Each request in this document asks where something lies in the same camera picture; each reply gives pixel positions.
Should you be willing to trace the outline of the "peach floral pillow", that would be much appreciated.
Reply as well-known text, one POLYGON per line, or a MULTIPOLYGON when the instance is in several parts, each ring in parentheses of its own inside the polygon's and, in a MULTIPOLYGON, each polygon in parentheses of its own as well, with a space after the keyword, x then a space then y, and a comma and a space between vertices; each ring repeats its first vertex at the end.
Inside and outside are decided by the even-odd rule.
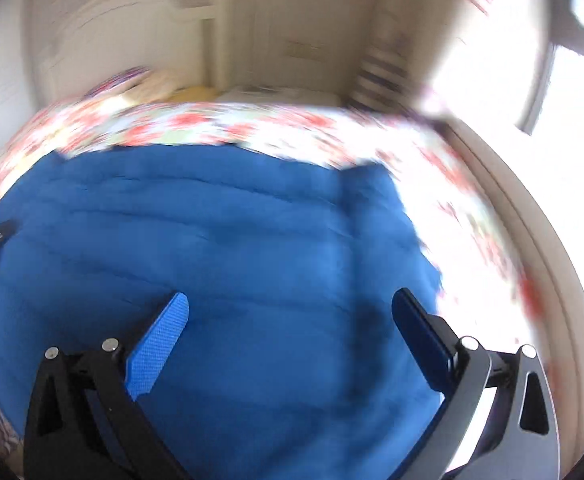
POLYGON ((169 70, 154 70, 139 84, 128 90, 126 96, 136 104, 163 102, 179 88, 178 78, 169 70))

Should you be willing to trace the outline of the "blue quilted puffer jacket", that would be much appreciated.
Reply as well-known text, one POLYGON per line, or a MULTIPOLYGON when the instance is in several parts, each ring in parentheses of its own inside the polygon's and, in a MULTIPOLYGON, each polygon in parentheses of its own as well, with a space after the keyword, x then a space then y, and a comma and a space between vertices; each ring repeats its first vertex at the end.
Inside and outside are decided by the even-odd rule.
POLYGON ((384 479, 440 404, 392 319, 441 278, 388 171, 232 145, 52 153, 0 200, 0 409, 23 430, 43 353, 187 327, 140 403, 197 479, 384 479))

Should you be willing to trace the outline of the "white wooden headboard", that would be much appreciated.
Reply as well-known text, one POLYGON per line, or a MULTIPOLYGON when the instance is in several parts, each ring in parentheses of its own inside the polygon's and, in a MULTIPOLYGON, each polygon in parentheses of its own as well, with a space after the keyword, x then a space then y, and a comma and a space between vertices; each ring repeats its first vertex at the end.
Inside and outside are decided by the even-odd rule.
POLYGON ((168 70, 181 87, 232 84, 232 0, 91 0, 54 32, 39 56, 45 104, 82 96, 128 68, 168 70))

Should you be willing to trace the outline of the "purple patterned pillow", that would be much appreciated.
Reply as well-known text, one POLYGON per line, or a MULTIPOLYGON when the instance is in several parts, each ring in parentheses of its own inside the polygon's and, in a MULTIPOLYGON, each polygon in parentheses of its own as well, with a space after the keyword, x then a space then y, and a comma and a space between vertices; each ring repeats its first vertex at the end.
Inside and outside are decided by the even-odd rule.
POLYGON ((106 80, 100 82, 95 87, 90 89, 83 96, 85 99, 93 99, 98 96, 109 96, 110 94, 118 94, 133 88, 152 73, 152 70, 147 66, 135 66, 127 68, 106 80))

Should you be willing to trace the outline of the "white bedside table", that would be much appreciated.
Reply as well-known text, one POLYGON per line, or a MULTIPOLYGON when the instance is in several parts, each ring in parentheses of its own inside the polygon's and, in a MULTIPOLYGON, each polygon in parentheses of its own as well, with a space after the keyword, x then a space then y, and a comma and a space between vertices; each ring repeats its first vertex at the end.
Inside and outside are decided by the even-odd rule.
POLYGON ((334 93, 286 87, 241 86, 220 94, 222 103, 285 104, 317 107, 340 107, 334 93))

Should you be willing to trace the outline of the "wall power socket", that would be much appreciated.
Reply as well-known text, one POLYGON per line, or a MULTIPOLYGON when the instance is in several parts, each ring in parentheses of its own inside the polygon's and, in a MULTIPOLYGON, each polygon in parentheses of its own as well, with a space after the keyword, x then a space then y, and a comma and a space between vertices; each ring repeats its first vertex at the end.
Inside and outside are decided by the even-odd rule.
POLYGON ((323 47, 307 42, 287 40, 283 54, 288 58, 300 58, 301 60, 320 61, 323 55, 323 47))

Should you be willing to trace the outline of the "patterned curtain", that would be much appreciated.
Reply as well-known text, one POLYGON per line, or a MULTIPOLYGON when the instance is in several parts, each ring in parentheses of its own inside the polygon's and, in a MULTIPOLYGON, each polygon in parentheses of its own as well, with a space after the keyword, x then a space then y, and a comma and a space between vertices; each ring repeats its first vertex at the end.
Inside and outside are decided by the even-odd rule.
POLYGON ((377 0, 349 105, 382 113, 438 115, 494 0, 377 0))

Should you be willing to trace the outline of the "floral bed quilt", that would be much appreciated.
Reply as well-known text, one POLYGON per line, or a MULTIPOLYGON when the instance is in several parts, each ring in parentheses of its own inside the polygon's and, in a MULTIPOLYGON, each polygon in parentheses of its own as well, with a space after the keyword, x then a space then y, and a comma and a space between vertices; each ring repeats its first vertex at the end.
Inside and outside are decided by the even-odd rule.
POLYGON ((0 198, 51 152, 75 157, 123 146, 223 143, 335 169, 380 162, 426 257, 441 271, 437 306, 450 326, 494 350, 544 343, 534 286, 485 186, 415 119, 293 105, 135 106, 121 96, 58 103, 0 151, 0 198))

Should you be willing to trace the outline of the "beige window sill ledge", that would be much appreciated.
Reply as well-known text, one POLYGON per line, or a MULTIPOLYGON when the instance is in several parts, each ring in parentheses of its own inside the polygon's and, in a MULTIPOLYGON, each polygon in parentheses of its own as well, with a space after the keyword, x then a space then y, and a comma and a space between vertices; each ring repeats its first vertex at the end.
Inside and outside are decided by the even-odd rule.
POLYGON ((442 137, 469 167, 492 202, 532 281, 538 349, 550 364, 561 472, 584 454, 584 289, 559 235, 525 182, 520 165, 457 119, 442 137))

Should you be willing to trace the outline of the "yellow pillow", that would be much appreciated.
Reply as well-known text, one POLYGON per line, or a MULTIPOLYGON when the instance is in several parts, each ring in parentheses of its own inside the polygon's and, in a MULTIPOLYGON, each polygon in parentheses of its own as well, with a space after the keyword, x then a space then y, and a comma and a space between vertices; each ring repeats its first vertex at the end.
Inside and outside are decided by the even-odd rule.
POLYGON ((211 87, 194 86, 179 89, 169 97, 171 103, 214 102, 219 92, 211 87))

